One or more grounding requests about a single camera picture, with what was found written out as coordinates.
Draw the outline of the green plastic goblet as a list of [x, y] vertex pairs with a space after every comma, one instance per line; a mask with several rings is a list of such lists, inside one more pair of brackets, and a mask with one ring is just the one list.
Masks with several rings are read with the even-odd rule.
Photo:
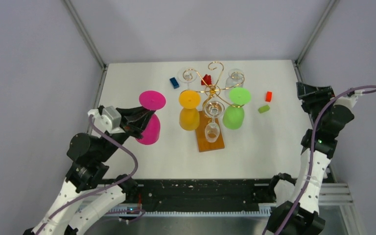
[[251, 101], [251, 94], [243, 87], [235, 87], [230, 91], [229, 98], [232, 104], [226, 108], [223, 124], [228, 129], [236, 130], [243, 124], [245, 116], [243, 106]]

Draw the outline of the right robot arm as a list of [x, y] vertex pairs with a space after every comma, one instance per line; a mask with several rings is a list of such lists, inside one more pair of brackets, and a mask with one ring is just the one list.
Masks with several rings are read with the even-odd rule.
[[268, 197], [277, 202], [265, 231], [274, 235], [318, 235], [326, 221], [319, 215], [323, 177], [337, 146], [340, 131], [354, 119], [355, 95], [336, 98], [332, 87], [297, 82], [297, 97], [313, 121], [302, 138], [301, 168], [294, 180], [279, 173], [272, 178]]

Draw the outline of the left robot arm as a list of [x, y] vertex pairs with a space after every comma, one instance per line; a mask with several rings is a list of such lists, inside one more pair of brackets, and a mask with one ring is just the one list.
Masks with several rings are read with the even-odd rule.
[[[132, 176], [138, 169], [138, 161], [123, 144], [129, 137], [143, 138], [143, 131], [157, 120], [155, 111], [143, 106], [130, 109], [99, 106], [88, 111], [88, 119], [100, 137], [88, 133], [72, 137], [67, 151], [72, 165], [60, 192], [45, 217], [25, 230], [25, 235], [83, 235], [113, 207], [137, 197], [137, 183]], [[132, 158], [134, 168], [99, 188], [109, 169], [105, 162], [118, 149]]]

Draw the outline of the clear stemmed wine glass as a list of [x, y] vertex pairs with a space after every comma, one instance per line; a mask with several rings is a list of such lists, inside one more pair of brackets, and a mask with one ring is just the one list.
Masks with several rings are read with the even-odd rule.
[[225, 107], [219, 101], [209, 101], [205, 104], [203, 111], [211, 119], [205, 127], [205, 138], [207, 142], [216, 142], [220, 136], [220, 126], [216, 121], [224, 113]]

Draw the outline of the clear short wine glass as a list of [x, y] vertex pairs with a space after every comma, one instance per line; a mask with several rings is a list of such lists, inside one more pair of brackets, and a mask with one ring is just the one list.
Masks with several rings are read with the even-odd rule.
[[244, 85], [244, 72], [240, 69], [231, 69], [228, 72], [228, 78], [225, 83], [225, 91], [231, 90], [236, 87], [243, 87]]

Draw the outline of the pink plastic goblet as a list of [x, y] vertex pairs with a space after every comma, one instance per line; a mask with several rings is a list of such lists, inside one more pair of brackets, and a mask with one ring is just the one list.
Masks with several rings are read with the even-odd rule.
[[140, 94], [139, 102], [152, 114], [142, 132], [142, 138], [137, 139], [137, 141], [144, 145], [152, 145], [159, 140], [161, 130], [161, 123], [155, 112], [166, 105], [166, 98], [162, 93], [150, 90]]

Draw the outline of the gold wire wine glass rack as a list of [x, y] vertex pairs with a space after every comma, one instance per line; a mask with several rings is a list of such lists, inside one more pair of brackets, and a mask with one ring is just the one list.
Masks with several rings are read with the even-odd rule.
[[[200, 74], [199, 71], [197, 71], [197, 74], [198, 74], [197, 79], [201, 80], [204, 77]], [[200, 116], [200, 124], [199, 124], [199, 126], [196, 130], [193, 130], [195, 132], [195, 135], [196, 135], [197, 146], [198, 146], [199, 152], [208, 152], [208, 151], [213, 151], [213, 150], [220, 150], [220, 149], [224, 149], [224, 147], [225, 147], [224, 140], [223, 140], [222, 133], [221, 133], [221, 127], [220, 127], [220, 136], [218, 137], [216, 142], [213, 142], [213, 143], [207, 142], [207, 140], [205, 138], [205, 127], [208, 124], [208, 122], [211, 120], [209, 117], [207, 117], [205, 115], [205, 113], [203, 111], [205, 104], [209, 101], [219, 101], [224, 105], [225, 111], [226, 111], [226, 108], [232, 104], [232, 102], [229, 98], [229, 93], [233, 88], [231, 90], [225, 91], [225, 86], [223, 88], [221, 88], [221, 87], [219, 87], [218, 84], [219, 84], [218, 80], [216, 80], [216, 81], [212, 80], [211, 85], [204, 86], [204, 89], [202, 89], [200, 91], [190, 89], [192, 91], [197, 92], [201, 97], [200, 104], [197, 106], [197, 110], [199, 111], [199, 116]], [[221, 123], [219, 123], [219, 121], [220, 120], [223, 121], [224, 113], [216, 121], [217, 124], [219, 124], [219, 126], [221, 125]]]

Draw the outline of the orange plastic goblet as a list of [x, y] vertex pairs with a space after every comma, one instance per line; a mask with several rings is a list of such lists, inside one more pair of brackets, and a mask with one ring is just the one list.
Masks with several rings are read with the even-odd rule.
[[200, 95], [192, 90], [185, 90], [179, 96], [179, 103], [183, 107], [179, 115], [179, 124], [187, 131], [196, 130], [200, 124], [199, 111]]

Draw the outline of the clear tall flute glass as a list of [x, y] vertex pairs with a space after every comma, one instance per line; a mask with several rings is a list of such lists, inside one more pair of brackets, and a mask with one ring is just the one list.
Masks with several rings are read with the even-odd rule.
[[190, 85], [198, 77], [197, 71], [194, 68], [181, 68], [177, 73], [177, 78], [180, 82], [186, 84], [186, 89], [190, 90]]

